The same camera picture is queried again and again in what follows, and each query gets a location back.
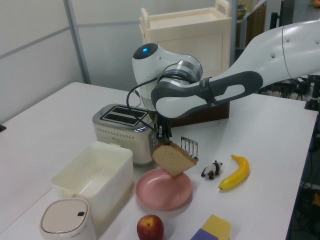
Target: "white robot link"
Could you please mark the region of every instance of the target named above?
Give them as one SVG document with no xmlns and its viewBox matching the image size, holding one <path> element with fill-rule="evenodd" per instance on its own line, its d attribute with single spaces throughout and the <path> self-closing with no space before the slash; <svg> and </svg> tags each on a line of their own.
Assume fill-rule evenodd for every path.
<svg viewBox="0 0 320 240">
<path fill-rule="evenodd" d="M 255 93 L 270 84 L 320 71 L 320 20 L 290 24 L 256 36 L 224 73 L 201 79 L 192 56 L 164 50 L 155 43 L 133 57 L 135 79 L 144 107 L 173 119 Z"/>
<path fill-rule="evenodd" d="M 203 169 L 201 177 L 208 176 L 210 180 L 214 179 L 214 176 L 219 175 L 220 168 L 222 167 L 222 162 L 214 161 L 214 163 Z"/>
</svg>

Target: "pink plate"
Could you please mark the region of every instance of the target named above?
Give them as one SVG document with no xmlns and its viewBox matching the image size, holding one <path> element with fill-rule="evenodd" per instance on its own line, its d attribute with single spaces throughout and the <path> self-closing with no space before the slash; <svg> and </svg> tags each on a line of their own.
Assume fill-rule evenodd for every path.
<svg viewBox="0 0 320 240">
<path fill-rule="evenodd" d="M 172 178 L 165 170 L 157 168 L 139 179 L 135 193 L 147 207 L 167 211 L 180 207 L 189 199 L 192 183 L 184 173 Z"/>
</svg>

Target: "toast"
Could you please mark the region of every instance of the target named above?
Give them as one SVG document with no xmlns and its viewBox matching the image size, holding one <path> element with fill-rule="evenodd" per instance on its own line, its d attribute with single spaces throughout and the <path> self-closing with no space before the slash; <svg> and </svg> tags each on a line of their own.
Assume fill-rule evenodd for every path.
<svg viewBox="0 0 320 240">
<path fill-rule="evenodd" d="M 170 145 L 159 144 L 152 152 L 152 159 L 172 178 L 197 164 L 197 161 L 187 151 L 172 141 Z"/>
</svg>

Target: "red apple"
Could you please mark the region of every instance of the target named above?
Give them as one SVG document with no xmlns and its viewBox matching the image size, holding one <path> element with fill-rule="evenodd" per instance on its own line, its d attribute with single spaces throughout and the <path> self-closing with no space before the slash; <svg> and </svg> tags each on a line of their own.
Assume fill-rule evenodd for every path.
<svg viewBox="0 0 320 240">
<path fill-rule="evenodd" d="M 164 224 L 156 215 L 145 215 L 138 221 L 136 231 L 140 240 L 162 240 Z"/>
</svg>

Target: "toaster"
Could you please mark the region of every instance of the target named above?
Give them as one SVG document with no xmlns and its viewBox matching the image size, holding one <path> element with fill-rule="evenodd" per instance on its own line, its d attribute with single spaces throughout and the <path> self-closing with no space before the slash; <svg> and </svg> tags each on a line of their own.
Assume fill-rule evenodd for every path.
<svg viewBox="0 0 320 240">
<path fill-rule="evenodd" d="M 122 104 L 105 106 L 93 116 L 92 121 L 99 142 L 130 149 L 133 153 L 133 163 L 146 165 L 153 161 L 151 154 L 158 145 L 158 140 L 156 133 L 136 117 L 148 125 L 153 123 L 146 109 L 129 109 Z"/>
</svg>

